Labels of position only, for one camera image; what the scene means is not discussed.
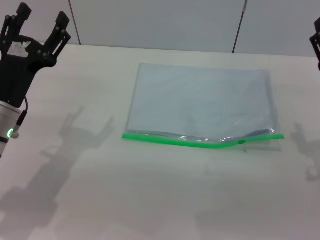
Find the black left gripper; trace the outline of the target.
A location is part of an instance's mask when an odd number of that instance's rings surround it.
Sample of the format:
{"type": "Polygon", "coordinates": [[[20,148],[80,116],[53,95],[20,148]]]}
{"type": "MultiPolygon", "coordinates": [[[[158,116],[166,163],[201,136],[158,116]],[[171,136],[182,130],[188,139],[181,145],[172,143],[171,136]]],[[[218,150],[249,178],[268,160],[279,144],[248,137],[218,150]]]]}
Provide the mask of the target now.
{"type": "Polygon", "coordinates": [[[70,19],[60,11],[54,29],[44,44],[20,36],[22,26],[31,15],[31,8],[21,2],[16,15],[6,15],[0,33],[0,100],[15,108],[20,108],[37,72],[57,64],[58,56],[71,39],[67,32],[70,19]],[[30,44],[25,48],[27,57],[9,54],[13,43],[30,44]]]}

